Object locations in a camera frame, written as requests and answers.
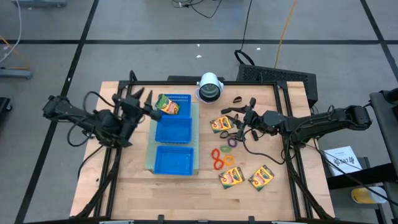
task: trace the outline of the wooden table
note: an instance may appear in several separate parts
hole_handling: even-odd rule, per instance
[[[111,101],[111,96],[117,92],[117,87],[118,82],[103,82],[100,94]],[[133,92],[140,87],[134,85]],[[196,88],[193,85],[144,87],[146,90],[141,101],[146,99],[149,90],[153,90],[152,103],[159,93],[193,94]],[[294,116],[308,116],[310,111],[303,83],[290,82],[288,87]],[[233,105],[232,100],[236,96],[242,96],[243,101]],[[282,91],[280,96],[285,112]],[[233,149],[231,154],[235,157],[234,166],[240,166],[246,179],[264,164],[275,174],[275,178],[260,192],[248,181],[225,190],[220,184],[218,174],[230,167],[219,171],[213,168],[210,152],[226,141],[220,139],[219,134],[213,134],[209,121],[219,117],[223,108],[248,104],[251,97],[257,99],[254,109],[258,114],[263,114],[266,110],[277,110],[271,86],[226,85],[217,102],[211,105],[200,103],[200,171],[194,176],[154,175],[144,169],[150,121],[147,117],[130,139],[133,146],[123,149],[112,219],[156,220],[158,215],[163,214],[166,220],[248,220],[248,216],[254,216],[256,220],[295,220],[286,165],[280,166],[266,157],[249,154],[241,143]],[[192,101],[198,101],[194,95]],[[105,108],[109,107],[99,100],[96,109]],[[247,145],[253,152],[263,152],[281,161],[282,138],[279,135],[273,137],[264,135],[257,142],[248,137]],[[97,140],[90,140],[85,157],[98,147]],[[104,154],[105,150],[99,152],[81,170],[71,215],[80,212],[97,190]],[[320,155],[308,147],[302,149],[302,160],[308,189],[325,211],[334,216]],[[299,188],[297,194],[301,216],[305,217],[303,197]],[[106,192],[102,214],[107,200]]]

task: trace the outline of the metal table frame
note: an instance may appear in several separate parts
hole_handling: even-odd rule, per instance
[[[119,81],[119,85],[118,85],[118,92],[117,94],[119,96],[122,96],[123,94],[123,90],[125,89],[125,87],[127,87],[127,93],[131,94],[132,92],[132,88],[134,85],[196,85],[196,82],[165,82],[165,81],[137,81],[137,78],[134,76],[133,79],[131,81]],[[292,112],[292,105],[290,103],[290,97],[289,97],[289,91],[287,89],[287,82],[286,81],[277,81],[277,82],[229,82],[229,81],[225,81],[224,85],[227,86],[234,86],[234,85],[264,85],[264,86],[272,86],[274,89],[274,94],[275,94],[275,102],[276,102],[276,107],[277,107],[277,111],[282,113],[282,103],[280,100],[280,95],[279,95],[279,88],[283,89],[283,93],[284,93],[284,100],[285,100],[285,104],[286,104],[286,108],[287,108],[287,115],[288,116],[292,116],[293,112]],[[115,107],[114,109],[114,113],[118,113],[119,111],[119,107]],[[105,152],[105,157],[104,157],[104,162],[103,162],[103,170],[101,173],[101,178],[100,178],[100,186],[101,184],[105,181],[105,178],[107,176],[107,170],[109,168],[109,163],[111,160],[111,153],[112,150],[116,150],[116,155],[120,155],[121,154],[121,148],[119,149],[110,149],[107,148],[106,152]],[[296,157],[296,161],[297,161],[297,169],[298,169],[298,173],[300,176],[300,180],[303,182],[303,184],[307,187],[306,184],[306,180],[305,180],[305,173],[304,173],[304,168],[303,168],[303,162],[302,162],[302,158],[301,158],[301,154],[300,154],[300,150],[296,150],[295,153],[297,154]],[[292,161],[289,160],[290,154],[287,153],[287,160],[288,162],[286,163],[287,166],[292,166]],[[115,157],[115,161],[114,163],[120,164],[120,159],[121,156],[116,156]],[[36,166],[38,166],[39,163],[44,163],[45,160],[45,156],[43,156],[37,161]],[[116,191],[116,182],[118,179],[118,169],[119,166],[117,166],[116,169],[116,175],[113,177],[111,183],[110,183],[110,188],[109,188],[109,197],[108,197],[108,201],[107,201],[107,206],[106,206],[106,213],[104,217],[100,216],[101,213],[101,203],[103,201],[102,199],[102,195],[100,195],[100,198],[98,200],[98,203],[96,204],[95,208],[94,208],[94,214],[93,217],[89,217],[89,218],[72,218],[69,220],[55,220],[55,221],[46,221],[46,222],[40,222],[40,223],[98,223],[100,221],[106,221],[106,220],[111,220],[110,217],[112,215],[112,208],[113,208],[113,203],[114,203],[114,194]],[[41,173],[41,169],[38,171],[38,173],[36,175],[32,175],[31,178],[31,182],[33,181],[33,183],[35,183],[34,185],[37,184],[37,181],[39,179]],[[295,219],[296,220],[303,220],[302,216],[300,214],[300,207],[299,207],[299,200],[297,198],[297,189],[296,189],[296,184],[293,181],[293,179],[291,178],[291,176],[289,176],[289,185],[290,185],[290,193],[292,196],[292,203],[293,203],[293,209],[294,209],[294,215],[295,215]],[[33,194],[25,194],[24,195],[24,201],[28,201],[28,203],[22,203],[22,205],[27,204],[27,207],[24,209],[22,208],[21,205],[21,209],[19,210],[18,213],[18,217],[25,217],[27,208],[29,207],[29,202],[32,198]],[[304,199],[304,204],[305,204],[305,211],[306,211],[306,217],[307,218],[313,218],[312,215],[312,209],[311,209],[311,205],[308,202],[307,198],[303,198]],[[164,220],[164,216],[162,214],[159,214],[159,218],[158,220],[130,220],[130,222],[133,223],[167,223],[167,222],[171,222],[168,220]],[[172,221],[173,223],[178,222],[178,223],[192,223],[191,220],[189,221],[184,221],[184,220],[180,220],[180,221]],[[255,221],[254,217],[248,217],[248,221],[201,221],[198,220],[198,223],[270,223],[269,222],[257,222]]]

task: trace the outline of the blue basket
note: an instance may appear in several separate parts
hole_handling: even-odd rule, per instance
[[[180,146],[157,146],[154,173],[192,175],[193,148]]]
[[[165,94],[168,99],[180,105],[180,111],[176,115],[170,115],[160,111],[162,116],[188,116],[191,117],[191,95],[189,94]]]
[[[166,143],[190,143],[192,118],[163,116],[157,123],[155,141]]]

